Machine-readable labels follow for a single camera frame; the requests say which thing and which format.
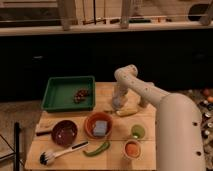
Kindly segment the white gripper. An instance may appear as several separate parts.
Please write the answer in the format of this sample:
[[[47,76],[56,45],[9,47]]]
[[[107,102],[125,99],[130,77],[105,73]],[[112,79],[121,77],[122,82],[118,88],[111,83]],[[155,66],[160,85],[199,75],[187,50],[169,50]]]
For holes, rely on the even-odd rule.
[[[128,93],[128,89],[116,83],[114,86],[113,96],[112,96],[112,106],[114,109],[120,109],[124,106],[127,101],[126,94]]]

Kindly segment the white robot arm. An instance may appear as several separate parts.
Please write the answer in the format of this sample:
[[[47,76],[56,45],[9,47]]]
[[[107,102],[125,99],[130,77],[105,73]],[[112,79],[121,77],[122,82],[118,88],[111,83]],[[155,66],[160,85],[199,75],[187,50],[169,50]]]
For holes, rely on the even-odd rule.
[[[114,72],[112,104],[123,107],[123,97],[131,89],[156,108],[156,171],[206,171],[197,105],[186,95],[138,79],[137,74],[133,64]]]

